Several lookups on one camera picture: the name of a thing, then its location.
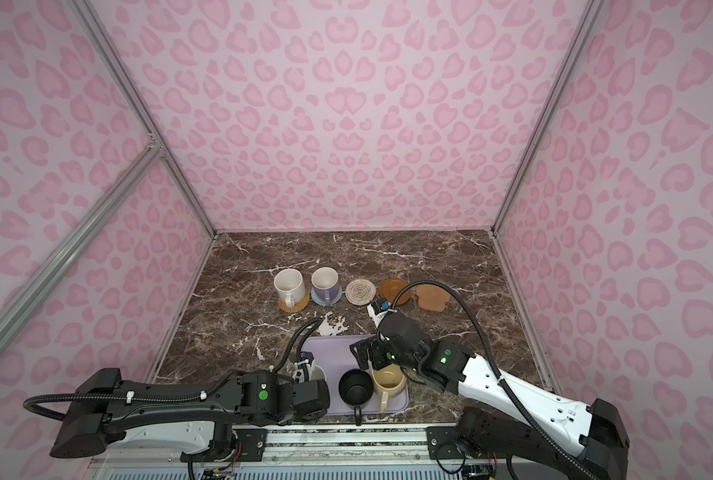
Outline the white mug blue handle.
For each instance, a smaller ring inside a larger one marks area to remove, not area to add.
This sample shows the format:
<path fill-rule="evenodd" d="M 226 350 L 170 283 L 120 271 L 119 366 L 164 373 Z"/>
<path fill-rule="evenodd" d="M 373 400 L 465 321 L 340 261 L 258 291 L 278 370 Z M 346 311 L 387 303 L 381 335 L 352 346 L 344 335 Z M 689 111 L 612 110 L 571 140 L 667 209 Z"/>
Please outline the white mug blue handle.
<path fill-rule="evenodd" d="M 306 371 L 308 371 L 308 380 L 310 381 L 326 381 L 326 372 L 324 372 L 324 369 L 320 367 L 320 365 L 316 364 L 314 362 L 313 364 L 310 364 L 307 368 Z"/>

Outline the brown wooden round coaster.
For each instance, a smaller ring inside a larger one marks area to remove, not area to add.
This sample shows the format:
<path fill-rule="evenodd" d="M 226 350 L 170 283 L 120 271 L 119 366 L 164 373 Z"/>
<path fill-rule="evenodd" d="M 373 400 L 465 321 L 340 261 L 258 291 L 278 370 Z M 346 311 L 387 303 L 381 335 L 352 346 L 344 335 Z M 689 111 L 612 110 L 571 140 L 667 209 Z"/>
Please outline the brown wooden round coaster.
<path fill-rule="evenodd" d="M 406 291 L 400 298 L 398 295 L 408 286 L 405 280 L 400 278 L 390 278 L 385 280 L 379 290 L 380 298 L 385 298 L 390 304 L 403 305 L 412 298 L 412 291 Z"/>

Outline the cork paw shaped coaster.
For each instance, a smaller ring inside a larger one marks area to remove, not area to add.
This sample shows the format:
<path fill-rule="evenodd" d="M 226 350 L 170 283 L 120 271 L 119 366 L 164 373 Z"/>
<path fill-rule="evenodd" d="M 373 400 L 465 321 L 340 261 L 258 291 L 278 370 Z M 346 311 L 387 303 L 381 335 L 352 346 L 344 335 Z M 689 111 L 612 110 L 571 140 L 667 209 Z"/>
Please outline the cork paw shaped coaster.
<path fill-rule="evenodd" d="M 422 310 L 444 312 L 452 295 L 442 287 L 424 284 L 416 287 L 418 306 Z"/>

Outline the orange woven rattan coaster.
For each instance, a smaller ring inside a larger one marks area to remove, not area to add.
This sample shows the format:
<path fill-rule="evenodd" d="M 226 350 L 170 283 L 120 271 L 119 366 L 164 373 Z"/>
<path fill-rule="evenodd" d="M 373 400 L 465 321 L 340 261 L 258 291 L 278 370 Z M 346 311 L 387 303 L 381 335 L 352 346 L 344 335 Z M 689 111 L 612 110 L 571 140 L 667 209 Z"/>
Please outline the orange woven rattan coaster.
<path fill-rule="evenodd" d="M 308 293 L 308 292 L 306 292 L 306 294 L 304 294 L 304 298 L 302 298 L 302 300 L 300 300 L 300 302 L 295 303 L 292 307 L 288 306 L 288 304 L 286 304 L 286 301 L 284 301 L 284 299 L 280 298 L 278 300 L 278 307 L 280 307 L 280 310 L 282 310 L 288 314 L 294 314 L 294 313 L 301 312 L 302 310 L 306 309 L 306 306 L 308 306 L 308 304 L 310 304 L 310 293 Z"/>

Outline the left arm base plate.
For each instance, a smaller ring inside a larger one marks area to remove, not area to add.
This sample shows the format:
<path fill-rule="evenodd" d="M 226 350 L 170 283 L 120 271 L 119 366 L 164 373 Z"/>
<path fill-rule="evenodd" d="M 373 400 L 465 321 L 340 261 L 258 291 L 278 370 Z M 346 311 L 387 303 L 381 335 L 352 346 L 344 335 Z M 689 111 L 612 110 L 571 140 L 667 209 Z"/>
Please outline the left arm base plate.
<path fill-rule="evenodd" d="M 216 424 L 208 446 L 194 453 L 182 452 L 182 463 L 260 462 L 266 448 L 264 429 L 234 430 L 228 424 Z"/>

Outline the beige yellow mug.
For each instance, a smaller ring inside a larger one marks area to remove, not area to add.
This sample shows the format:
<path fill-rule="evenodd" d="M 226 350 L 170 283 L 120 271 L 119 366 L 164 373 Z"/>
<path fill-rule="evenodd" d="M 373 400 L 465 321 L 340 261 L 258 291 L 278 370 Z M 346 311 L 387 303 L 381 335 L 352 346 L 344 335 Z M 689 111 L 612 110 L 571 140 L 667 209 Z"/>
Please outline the beige yellow mug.
<path fill-rule="evenodd" d="M 396 365 L 390 365 L 379 370 L 372 370 L 371 376 L 374 384 L 374 392 L 380 398 L 380 412 L 387 413 L 389 401 L 406 390 L 408 378 L 402 368 Z"/>

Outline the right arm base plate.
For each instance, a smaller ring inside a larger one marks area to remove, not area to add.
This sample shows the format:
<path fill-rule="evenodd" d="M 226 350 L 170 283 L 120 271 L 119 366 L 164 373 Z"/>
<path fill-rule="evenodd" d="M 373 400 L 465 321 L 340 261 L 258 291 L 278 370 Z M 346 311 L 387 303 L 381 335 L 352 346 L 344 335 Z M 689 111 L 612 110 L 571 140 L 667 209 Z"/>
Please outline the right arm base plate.
<path fill-rule="evenodd" d="M 434 425 L 426 428 L 428 450 L 432 460 L 487 460 L 507 457 L 502 445 L 490 431 L 465 429 L 458 426 Z"/>

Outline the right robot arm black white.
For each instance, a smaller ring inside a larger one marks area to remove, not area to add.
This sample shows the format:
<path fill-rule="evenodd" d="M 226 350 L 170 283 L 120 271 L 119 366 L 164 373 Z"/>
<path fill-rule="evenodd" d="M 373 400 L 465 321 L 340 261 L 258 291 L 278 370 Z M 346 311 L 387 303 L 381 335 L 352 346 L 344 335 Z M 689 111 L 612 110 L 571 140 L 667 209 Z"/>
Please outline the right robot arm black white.
<path fill-rule="evenodd" d="M 362 370 L 396 365 L 437 391 L 484 404 L 468 407 L 456 426 L 464 452 L 502 453 L 548 466 L 570 479 L 624 479 L 631 442 L 614 404 L 591 404 L 544 390 L 496 370 L 451 340 L 434 340 L 410 317 L 384 313 L 375 335 L 350 346 Z"/>

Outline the grey blue round coaster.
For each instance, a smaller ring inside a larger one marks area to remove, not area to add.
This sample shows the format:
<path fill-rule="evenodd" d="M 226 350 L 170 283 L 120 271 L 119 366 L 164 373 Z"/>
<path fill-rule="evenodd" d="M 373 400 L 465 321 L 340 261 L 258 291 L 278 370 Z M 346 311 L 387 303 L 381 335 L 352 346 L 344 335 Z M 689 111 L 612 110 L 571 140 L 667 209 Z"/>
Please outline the grey blue round coaster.
<path fill-rule="evenodd" d="M 310 295 L 312 295 L 312 301 L 318 306 L 332 307 L 342 298 L 342 287 L 337 285 L 330 289 L 312 288 Z"/>

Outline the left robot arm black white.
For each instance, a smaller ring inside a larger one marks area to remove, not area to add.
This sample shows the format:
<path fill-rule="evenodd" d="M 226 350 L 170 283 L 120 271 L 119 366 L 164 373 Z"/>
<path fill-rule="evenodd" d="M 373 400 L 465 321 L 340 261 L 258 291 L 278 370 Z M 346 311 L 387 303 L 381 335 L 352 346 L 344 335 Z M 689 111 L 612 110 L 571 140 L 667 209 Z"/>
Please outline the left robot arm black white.
<path fill-rule="evenodd" d="M 92 457 L 151 425 L 212 422 L 218 445 L 228 448 L 236 424 L 285 426 L 316 421 L 330 408 L 324 380 L 296 383 L 272 371 L 235 371 L 206 385 L 154 385 L 122 379 L 118 368 L 98 370 L 75 392 L 37 395 L 24 402 L 30 413 L 60 422 L 50 456 Z"/>

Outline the white woven round coaster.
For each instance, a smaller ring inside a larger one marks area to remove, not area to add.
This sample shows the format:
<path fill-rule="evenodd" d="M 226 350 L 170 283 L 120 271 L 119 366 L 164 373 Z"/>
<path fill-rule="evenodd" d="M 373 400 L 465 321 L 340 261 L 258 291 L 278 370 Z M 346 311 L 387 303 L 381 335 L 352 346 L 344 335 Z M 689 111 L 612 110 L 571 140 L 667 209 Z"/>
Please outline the white woven round coaster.
<path fill-rule="evenodd" d="M 373 302 L 376 294 L 376 285 L 364 278 L 352 280 L 344 290 L 346 300 L 354 306 L 366 306 Z"/>

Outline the black mug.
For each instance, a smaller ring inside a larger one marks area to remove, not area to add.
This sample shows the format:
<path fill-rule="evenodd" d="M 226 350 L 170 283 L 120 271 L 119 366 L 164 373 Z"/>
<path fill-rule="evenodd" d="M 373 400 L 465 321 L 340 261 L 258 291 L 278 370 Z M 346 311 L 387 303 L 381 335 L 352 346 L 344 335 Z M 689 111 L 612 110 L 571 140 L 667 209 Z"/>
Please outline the black mug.
<path fill-rule="evenodd" d="M 354 425 L 363 424 L 363 407 L 374 395 L 374 385 L 370 374 L 364 370 L 351 369 L 344 372 L 338 382 L 338 395 L 346 406 L 354 411 Z"/>

